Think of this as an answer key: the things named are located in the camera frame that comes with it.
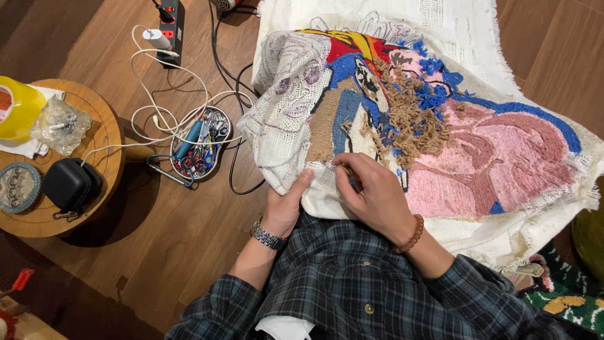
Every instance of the metal watch band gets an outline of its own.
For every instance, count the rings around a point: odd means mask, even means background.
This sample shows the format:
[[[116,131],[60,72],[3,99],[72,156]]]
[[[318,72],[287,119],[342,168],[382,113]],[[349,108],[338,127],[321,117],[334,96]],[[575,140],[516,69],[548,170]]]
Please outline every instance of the metal watch band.
[[[285,247],[288,241],[285,238],[271,235],[261,227],[260,222],[262,222],[262,217],[254,223],[252,229],[249,231],[249,235],[271,249],[280,250]]]

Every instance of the plaid shirt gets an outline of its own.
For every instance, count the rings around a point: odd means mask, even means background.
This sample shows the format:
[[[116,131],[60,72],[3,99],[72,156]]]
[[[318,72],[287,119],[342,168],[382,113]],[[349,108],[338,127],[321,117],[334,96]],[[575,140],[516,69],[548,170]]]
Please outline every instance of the plaid shirt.
[[[513,292],[508,279],[462,255],[424,281],[361,222],[303,212],[265,292],[223,275],[165,338],[251,339],[260,319],[277,315],[308,320],[329,339],[568,338],[567,325]]]

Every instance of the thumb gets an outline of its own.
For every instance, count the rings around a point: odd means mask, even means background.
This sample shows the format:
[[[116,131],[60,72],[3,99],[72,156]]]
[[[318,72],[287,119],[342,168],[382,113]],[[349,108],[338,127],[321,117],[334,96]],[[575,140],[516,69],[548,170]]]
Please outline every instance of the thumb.
[[[336,188],[338,188],[338,192],[340,193],[340,197],[346,204],[346,206],[353,213],[360,208],[360,204],[362,203],[361,196],[356,193],[356,191],[350,185],[350,177],[346,175],[346,172],[342,167],[336,167]]]
[[[313,169],[304,169],[300,176],[296,179],[296,181],[292,184],[292,187],[289,188],[289,192],[287,197],[290,200],[300,201],[302,198],[302,194],[304,191],[310,186],[313,177],[315,176],[315,171]]]

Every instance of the shirt sleeve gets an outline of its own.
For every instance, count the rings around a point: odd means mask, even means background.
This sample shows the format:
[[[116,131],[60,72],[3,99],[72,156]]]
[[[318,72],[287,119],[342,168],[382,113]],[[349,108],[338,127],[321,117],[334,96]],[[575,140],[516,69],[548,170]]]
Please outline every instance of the shirt sleeve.
[[[209,291],[188,305],[181,322],[165,335],[170,339],[241,339],[250,328],[262,294],[249,283],[222,275]]]
[[[471,258],[457,255],[432,296],[480,330],[486,339],[570,339],[554,315],[516,298],[512,283]]]

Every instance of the plastic bag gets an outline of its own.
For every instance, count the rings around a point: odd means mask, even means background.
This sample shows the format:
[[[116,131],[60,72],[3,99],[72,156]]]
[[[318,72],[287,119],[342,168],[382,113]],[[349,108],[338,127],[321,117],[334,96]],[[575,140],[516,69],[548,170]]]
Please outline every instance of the plastic bag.
[[[53,96],[31,127],[30,137],[69,156],[80,145],[91,123],[89,114]]]

